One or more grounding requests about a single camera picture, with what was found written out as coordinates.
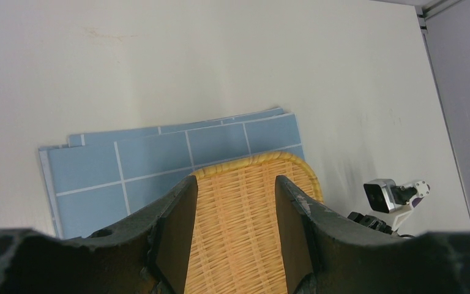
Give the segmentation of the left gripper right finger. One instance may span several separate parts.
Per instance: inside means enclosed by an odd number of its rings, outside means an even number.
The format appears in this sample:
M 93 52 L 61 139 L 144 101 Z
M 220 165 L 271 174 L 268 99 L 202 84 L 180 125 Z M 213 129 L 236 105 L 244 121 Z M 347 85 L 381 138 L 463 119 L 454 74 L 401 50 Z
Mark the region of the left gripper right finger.
M 288 293 L 404 293 L 393 260 L 401 239 L 364 227 L 315 201 L 286 176 L 275 202 Z

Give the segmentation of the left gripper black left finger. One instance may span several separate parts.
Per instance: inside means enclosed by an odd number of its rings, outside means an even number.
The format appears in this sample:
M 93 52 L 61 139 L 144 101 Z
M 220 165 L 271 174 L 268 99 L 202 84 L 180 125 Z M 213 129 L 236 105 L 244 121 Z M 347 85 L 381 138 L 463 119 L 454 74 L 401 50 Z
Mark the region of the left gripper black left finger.
M 186 176 L 167 194 L 79 244 L 67 293 L 183 293 L 198 184 Z

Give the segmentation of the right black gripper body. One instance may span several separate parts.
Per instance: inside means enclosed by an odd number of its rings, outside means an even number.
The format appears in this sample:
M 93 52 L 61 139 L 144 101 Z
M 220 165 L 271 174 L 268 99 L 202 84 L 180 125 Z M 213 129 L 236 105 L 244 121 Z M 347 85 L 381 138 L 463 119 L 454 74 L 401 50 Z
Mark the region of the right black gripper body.
M 360 225 L 363 225 L 364 227 L 370 228 L 372 230 L 376 230 L 382 233 L 386 233 L 388 235 L 391 235 L 394 231 L 392 230 L 392 227 L 389 226 L 386 222 L 384 222 L 381 219 L 378 219 L 375 216 L 371 215 L 363 215 L 358 212 L 351 212 L 348 217 L 349 220 L 358 223 Z

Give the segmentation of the woven bamboo placemat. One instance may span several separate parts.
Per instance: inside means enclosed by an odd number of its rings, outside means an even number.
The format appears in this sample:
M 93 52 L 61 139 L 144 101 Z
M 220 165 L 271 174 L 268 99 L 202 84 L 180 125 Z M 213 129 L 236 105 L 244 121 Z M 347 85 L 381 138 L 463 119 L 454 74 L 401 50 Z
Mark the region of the woven bamboo placemat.
M 299 156 L 274 151 L 194 175 L 198 198 L 185 293 L 286 293 L 275 179 L 284 175 L 321 202 L 315 172 Z

